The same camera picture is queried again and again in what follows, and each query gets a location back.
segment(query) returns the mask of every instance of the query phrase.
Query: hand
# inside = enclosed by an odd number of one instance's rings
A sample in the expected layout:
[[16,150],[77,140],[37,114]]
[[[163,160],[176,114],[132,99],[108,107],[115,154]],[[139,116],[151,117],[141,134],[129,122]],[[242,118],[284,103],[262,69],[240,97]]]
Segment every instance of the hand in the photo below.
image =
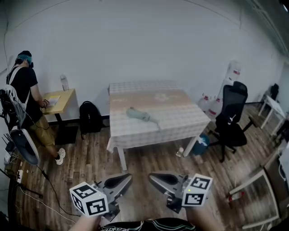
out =
[[97,231],[100,221],[101,216],[86,217],[82,215],[69,231]]
[[49,105],[49,101],[46,100],[46,99],[44,99],[44,100],[43,100],[43,107],[44,107],[44,108],[47,108],[48,105]]
[[208,205],[203,207],[185,207],[188,222],[202,229],[203,231],[224,231],[221,224],[213,215]]

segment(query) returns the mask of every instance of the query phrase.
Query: wooden board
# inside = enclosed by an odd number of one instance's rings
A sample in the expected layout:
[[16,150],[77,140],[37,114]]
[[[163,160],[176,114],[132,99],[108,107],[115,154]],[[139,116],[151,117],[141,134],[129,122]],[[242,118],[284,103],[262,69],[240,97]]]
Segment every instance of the wooden board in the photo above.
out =
[[71,99],[73,95],[75,95],[74,88],[69,89],[68,91],[56,91],[56,92],[45,93],[43,95],[43,99],[48,100],[50,96],[61,96],[61,97],[59,98],[55,106],[42,109],[43,114],[50,115],[50,114],[63,113],[65,110],[65,107],[68,104],[68,101]]
[[[257,115],[257,113],[254,106],[246,105],[240,126],[244,128],[249,122],[248,116]],[[226,149],[226,159],[223,163],[219,162],[220,146],[208,148],[202,156],[177,157],[178,148],[186,147],[189,139],[125,150],[128,172],[133,175],[133,183],[127,193],[118,199],[121,212],[113,222],[160,217],[186,219],[184,210],[181,210],[180,214],[169,210],[166,207],[167,197],[148,182],[148,174],[159,170],[191,175],[199,173],[212,177],[213,184],[206,205],[213,216],[223,224],[226,231],[241,230],[244,224],[274,215],[272,197],[263,182],[248,186],[245,195],[240,200],[231,204],[226,201],[228,192],[240,185],[248,175],[259,168],[264,159],[271,155],[274,144],[269,132],[276,125],[274,121],[272,118],[263,130],[254,126],[250,127],[245,132],[247,145],[238,147],[235,154]],[[208,125],[205,133],[207,134],[210,129],[215,129],[213,123]],[[40,167],[48,174],[57,191],[62,208],[68,213],[78,214],[72,205],[69,188],[84,180],[100,181],[104,176],[121,172],[118,154],[111,154],[106,150],[109,137],[109,128],[104,128],[99,133],[87,134],[84,136],[85,140],[81,139],[80,131],[78,131],[75,144],[57,146],[66,150],[62,166],[56,165],[55,160],[44,150],[39,150]],[[215,141],[212,135],[209,135],[209,138],[211,142]],[[78,220],[78,217],[67,215],[60,210],[50,184],[35,166],[32,166],[30,170],[27,187],[43,193],[42,201],[63,216],[74,221]],[[34,230],[63,231],[69,230],[73,225],[56,212],[23,195],[19,189],[17,189],[15,203],[20,208],[20,213],[17,214],[18,222]],[[109,222],[102,219],[102,224],[105,223]]]

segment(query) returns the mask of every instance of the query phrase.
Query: ceiling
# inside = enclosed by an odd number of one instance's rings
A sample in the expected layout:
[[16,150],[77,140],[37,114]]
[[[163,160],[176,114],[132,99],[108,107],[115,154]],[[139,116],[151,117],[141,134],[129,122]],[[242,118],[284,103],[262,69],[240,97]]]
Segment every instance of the ceiling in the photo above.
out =
[[289,57],[289,10],[287,0],[246,0],[269,29],[280,52]]

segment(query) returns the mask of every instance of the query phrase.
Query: black backpack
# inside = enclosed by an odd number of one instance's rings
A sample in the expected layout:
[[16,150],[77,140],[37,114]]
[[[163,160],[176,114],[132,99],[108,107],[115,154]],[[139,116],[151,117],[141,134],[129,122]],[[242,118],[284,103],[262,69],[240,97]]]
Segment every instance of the black backpack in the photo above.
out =
[[99,132],[103,126],[102,117],[97,107],[89,101],[83,102],[79,108],[81,138],[83,134]]

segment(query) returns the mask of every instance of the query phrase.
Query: plastic bottle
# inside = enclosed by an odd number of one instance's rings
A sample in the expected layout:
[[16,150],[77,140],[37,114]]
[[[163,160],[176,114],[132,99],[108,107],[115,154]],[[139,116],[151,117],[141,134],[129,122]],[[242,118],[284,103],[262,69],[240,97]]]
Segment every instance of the plastic bottle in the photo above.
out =
[[69,90],[67,77],[64,74],[62,74],[60,76],[60,81],[61,81],[61,84],[62,84],[63,91]]
[[203,112],[206,112],[210,106],[209,97],[205,96],[204,98],[201,98],[198,102],[198,106]]
[[211,118],[216,118],[222,111],[222,102],[219,98],[212,102],[208,114]]
[[231,202],[231,201],[234,201],[234,200],[238,200],[240,199],[245,193],[244,192],[237,192],[237,193],[234,193],[233,195],[230,195],[228,197],[228,202]]
[[183,153],[184,153],[184,149],[182,147],[180,147],[176,153],[176,156],[181,157]]

